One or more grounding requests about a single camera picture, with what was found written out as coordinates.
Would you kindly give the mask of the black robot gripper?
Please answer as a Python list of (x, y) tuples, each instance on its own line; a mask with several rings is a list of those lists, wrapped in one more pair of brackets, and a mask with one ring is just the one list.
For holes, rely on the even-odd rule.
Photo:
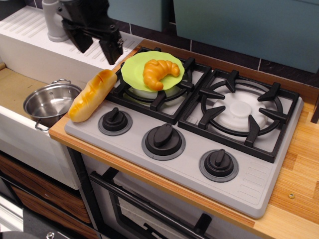
[(85, 53), (99, 39), (101, 49), (110, 65), (123, 54), (123, 39), (114, 20), (108, 16), (107, 0), (60, 0), (57, 13), (63, 18), (67, 36)]

